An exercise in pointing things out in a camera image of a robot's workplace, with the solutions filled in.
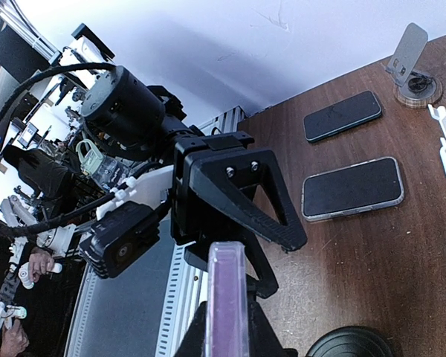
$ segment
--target smartphone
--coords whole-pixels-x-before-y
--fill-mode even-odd
[[[309,143],[328,138],[381,116],[381,107],[371,91],[364,91],[304,117]]]
[[[377,158],[306,178],[302,211],[308,221],[319,221],[395,206],[403,198],[398,162]]]

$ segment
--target wooden table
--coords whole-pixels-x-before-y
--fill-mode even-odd
[[[379,329],[405,357],[446,357],[446,178],[442,132],[427,109],[403,107],[382,63],[353,71],[249,118],[239,125],[279,160],[300,214],[303,179],[381,156],[401,166],[405,199],[395,208],[309,223],[301,250],[285,254],[262,241],[280,289],[261,300],[284,347],[304,356],[323,334],[346,325]],[[429,42],[418,69],[445,88],[446,36]],[[381,119],[309,144],[303,118],[365,90],[383,107]],[[262,196],[256,203],[269,212]]]

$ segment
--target person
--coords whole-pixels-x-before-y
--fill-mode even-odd
[[[9,269],[8,247],[9,242],[0,237],[0,288],[4,272]],[[19,284],[14,299],[15,305],[26,308],[27,317],[24,320],[15,319],[11,329],[1,331],[0,357],[58,356],[69,301],[64,298],[58,283],[44,277],[54,265],[47,251],[27,243],[20,263],[27,261],[35,286],[27,290]]]
[[[7,145],[3,150],[3,159],[16,168],[25,184],[37,195],[43,193],[46,199],[62,197],[72,185],[73,174],[70,170],[40,149],[23,150]]]

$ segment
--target human hand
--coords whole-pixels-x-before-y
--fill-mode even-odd
[[[54,267],[54,259],[51,255],[40,248],[34,248],[31,251],[28,261],[28,276],[36,283],[41,275],[51,271]]]
[[[23,330],[20,320],[15,319],[11,329],[3,326],[1,334],[0,357],[16,357],[19,353],[26,350],[30,342],[28,336]]]

